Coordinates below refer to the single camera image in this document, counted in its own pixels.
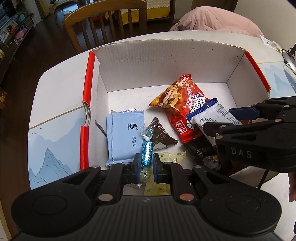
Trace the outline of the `person's hand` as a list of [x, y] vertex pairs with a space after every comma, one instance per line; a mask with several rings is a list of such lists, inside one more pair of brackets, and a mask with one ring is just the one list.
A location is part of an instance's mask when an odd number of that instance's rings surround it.
[[289, 193], [289, 202], [296, 201], [296, 172], [288, 173], [289, 184], [290, 184], [290, 193]]

